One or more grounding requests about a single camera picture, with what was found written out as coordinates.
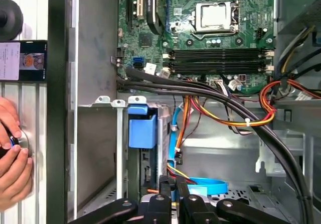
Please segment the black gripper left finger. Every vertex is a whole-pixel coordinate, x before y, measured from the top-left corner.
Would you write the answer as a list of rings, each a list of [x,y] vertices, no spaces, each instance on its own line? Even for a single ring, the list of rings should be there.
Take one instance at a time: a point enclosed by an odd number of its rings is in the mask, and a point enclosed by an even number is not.
[[[144,195],[140,202],[115,200],[70,223],[171,223],[174,186],[173,178],[161,175],[158,193]]]

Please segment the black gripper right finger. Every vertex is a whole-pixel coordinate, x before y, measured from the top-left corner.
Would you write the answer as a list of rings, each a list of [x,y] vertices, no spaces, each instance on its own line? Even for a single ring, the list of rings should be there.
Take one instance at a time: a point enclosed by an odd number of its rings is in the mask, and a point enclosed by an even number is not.
[[[185,178],[177,177],[175,183],[179,223],[287,223],[240,200],[226,198],[213,206],[207,197],[190,194]]]

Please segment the bare person hand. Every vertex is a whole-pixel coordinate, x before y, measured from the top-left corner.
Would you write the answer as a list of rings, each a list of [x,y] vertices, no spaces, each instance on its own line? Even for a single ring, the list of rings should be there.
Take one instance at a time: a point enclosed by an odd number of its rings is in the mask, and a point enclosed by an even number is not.
[[[1,158],[1,211],[25,199],[33,185],[33,160],[29,150],[12,146],[7,131],[17,139],[22,136],[17,110],[8,99],[1,97],[1,148],[6,150]]]

